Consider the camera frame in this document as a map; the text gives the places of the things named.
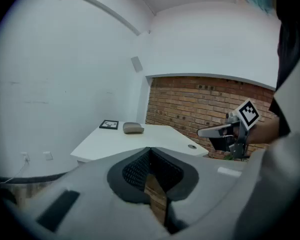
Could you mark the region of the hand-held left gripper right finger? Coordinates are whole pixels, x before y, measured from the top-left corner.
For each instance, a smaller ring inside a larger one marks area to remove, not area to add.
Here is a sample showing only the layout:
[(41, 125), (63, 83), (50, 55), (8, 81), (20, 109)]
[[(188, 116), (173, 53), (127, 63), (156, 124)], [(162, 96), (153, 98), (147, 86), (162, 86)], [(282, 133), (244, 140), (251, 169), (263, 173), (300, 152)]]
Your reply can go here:
[(167, 197), (166, 227), (150, 240), (234, 240), (248, 191), (235, 193), (250, 162), (151, 148), (151, 170)]

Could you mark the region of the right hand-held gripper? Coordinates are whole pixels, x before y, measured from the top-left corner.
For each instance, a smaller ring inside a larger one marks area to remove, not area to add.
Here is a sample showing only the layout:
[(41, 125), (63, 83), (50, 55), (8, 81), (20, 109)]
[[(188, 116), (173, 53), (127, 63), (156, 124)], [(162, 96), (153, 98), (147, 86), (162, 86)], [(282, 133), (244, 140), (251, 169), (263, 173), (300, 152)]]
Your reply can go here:
[(251, 128), (261, 118), (255, 105), (248, 98), (226, 115), (227, 124), (218, 124), (197, 130), (197, 135), (209, 138), (216, 151), (230, 152), (234, 159), (246, 159), (247, 139)]

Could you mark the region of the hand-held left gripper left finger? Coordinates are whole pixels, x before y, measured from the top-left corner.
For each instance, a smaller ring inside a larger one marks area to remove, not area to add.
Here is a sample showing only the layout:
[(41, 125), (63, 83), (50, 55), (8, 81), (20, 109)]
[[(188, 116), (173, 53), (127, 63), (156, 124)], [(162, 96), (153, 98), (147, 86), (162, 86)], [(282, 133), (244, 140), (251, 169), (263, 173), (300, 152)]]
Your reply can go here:
[(169, 232), (148, 204), (129, 203), (110, 188), (116, 163), (147, 148), (87, 162), (34, 197), (24, 210), (5, 201), (9, 212), (35, 240), (161, 240)]

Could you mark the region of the beige glasses case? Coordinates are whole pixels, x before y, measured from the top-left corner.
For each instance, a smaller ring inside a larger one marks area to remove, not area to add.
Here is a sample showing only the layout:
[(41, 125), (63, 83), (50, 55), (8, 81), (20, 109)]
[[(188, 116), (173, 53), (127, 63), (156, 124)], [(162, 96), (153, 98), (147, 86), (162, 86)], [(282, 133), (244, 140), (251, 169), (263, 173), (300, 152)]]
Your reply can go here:
[(125, 122), (122, 129), (125, 134), (142, 134), (145, 130), (141, 124), (137, 122)]

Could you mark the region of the person's right forearm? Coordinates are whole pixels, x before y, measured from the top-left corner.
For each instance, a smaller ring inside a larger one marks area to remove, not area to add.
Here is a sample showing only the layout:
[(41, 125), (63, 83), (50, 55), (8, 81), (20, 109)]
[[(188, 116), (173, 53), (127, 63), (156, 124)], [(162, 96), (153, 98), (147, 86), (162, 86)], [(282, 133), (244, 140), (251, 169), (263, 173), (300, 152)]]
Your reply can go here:
[(279, 138), (280, 119), (275, 117), (264, 123), (256, 123), (250, 130), (246, 143), (248, 145), (270, 144)]

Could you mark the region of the black framed deer picture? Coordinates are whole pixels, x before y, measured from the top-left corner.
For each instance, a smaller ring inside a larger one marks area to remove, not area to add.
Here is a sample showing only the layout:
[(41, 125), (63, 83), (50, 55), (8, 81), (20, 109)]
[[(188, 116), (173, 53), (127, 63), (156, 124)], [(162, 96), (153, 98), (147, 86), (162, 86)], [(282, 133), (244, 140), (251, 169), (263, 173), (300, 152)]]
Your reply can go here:
[(100, 125), (100, 129), (108, 129), (108, 130), (117, 130), (119, 126), (119, 121), (115, 120), (104, 120)]

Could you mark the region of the person's black shirt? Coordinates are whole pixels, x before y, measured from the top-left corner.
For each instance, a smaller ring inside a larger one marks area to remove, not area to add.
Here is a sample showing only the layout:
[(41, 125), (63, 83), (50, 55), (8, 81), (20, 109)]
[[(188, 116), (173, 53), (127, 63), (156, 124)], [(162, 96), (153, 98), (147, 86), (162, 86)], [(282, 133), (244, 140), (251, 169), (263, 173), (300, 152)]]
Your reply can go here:
[(300, 0), (276, 0), (276, 14), (281, 22), (277, 46), (278, 90), (300, 60)]

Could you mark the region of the grey wall panel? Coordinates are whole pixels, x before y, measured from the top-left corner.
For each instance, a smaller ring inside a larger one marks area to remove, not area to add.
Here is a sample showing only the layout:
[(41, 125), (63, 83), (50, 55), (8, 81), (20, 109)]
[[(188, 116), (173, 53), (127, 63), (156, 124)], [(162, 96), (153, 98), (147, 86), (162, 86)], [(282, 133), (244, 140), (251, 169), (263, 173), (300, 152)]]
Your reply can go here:
[(133, 65), (133, 68), (134, 70), (138, 73), (138, 72), (141, 72), (143, 70), (143, 66), (142, 66), (142, 63), (139, 59), (138, 56), (134, 56), (132, 57), (131, 59), (131, 63)]

